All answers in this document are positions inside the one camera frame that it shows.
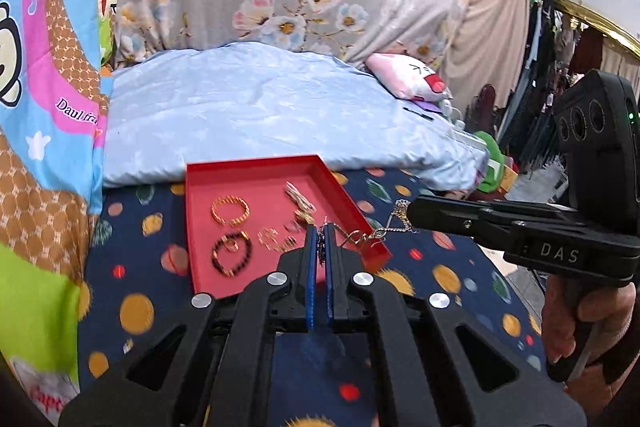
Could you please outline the dark red chair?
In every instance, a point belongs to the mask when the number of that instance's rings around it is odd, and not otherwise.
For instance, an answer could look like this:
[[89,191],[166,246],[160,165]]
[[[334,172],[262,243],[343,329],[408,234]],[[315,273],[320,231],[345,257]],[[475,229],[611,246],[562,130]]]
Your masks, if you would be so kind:
[[494,129],[494,107],[496,101],[496,90],[490,83],[480,89],[473,104],[473,119],[477,130],[491,132]]

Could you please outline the colourful monkey print blanket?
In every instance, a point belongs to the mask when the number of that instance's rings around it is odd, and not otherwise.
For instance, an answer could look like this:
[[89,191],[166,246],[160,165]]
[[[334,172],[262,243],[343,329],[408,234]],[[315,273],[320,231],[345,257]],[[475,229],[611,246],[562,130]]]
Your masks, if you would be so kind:
[[78,395],[116,4],[1,0],[3,425],[53,426]]

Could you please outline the red jewelry tray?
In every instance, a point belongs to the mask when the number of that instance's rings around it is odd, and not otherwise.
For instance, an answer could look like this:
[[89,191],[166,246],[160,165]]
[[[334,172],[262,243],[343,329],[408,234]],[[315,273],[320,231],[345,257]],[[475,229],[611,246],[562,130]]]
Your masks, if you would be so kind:
[[277,268],[285,251],[305,243],[293,185],[316,208],[314,225],[371,233],[382,204],[349,196],[356,176],[333,173],[314,155],[201,162],[186,167],[186,235],[194,291],[221,298]]

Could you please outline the beige hanging curtain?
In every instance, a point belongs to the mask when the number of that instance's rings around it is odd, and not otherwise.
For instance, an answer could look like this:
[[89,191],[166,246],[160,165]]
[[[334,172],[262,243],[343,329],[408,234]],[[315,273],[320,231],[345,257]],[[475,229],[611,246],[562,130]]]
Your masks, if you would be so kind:
[[495,103],[506,103],[520,77],[528,2],[470,0],[439,69],[458,109],[465,110],[488,84],[495,90]]

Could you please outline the navy planet print bedsheet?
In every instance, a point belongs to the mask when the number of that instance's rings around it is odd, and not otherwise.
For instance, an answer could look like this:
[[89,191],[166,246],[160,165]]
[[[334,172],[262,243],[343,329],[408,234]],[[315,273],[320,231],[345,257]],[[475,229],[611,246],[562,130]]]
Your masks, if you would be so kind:
[[79,395],[96,425],[369,426],[393,405],[422,425],[479,424],[499,391],[535,390],[538,326],[472,239],[395,217],[424,196],[414,176],[356,170],[349,196],[382,204],[371,233],[334,225],[334,319],[326,315],[323,225],[314,329],[304,246],[237,294],[194,291],[186,189],[108,191],[85,266]]

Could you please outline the green bag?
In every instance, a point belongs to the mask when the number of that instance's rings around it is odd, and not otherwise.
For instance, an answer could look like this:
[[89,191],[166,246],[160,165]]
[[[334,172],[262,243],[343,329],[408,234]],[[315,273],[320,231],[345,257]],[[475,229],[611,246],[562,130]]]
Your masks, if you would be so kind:
[[504,175],[504,156],[498,147],[498,143],[489,133],[477,131],[474,135],[485,143],[489,153],[486,176],[483,181],[480,182],[477,190],[489,194],[497,191],[502,181]]

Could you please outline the light blue quilt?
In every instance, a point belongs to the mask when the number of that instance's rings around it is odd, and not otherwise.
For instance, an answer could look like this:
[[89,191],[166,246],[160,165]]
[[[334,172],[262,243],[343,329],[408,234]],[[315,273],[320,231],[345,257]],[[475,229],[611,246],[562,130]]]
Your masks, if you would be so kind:
[[175,181],[198,162],[316,155],[333,170],[406,168],[434,191],[469,191],[488,150],[442,116],[394,98],[329,55],[257,42],[171,50],[116,72],[108,186]]

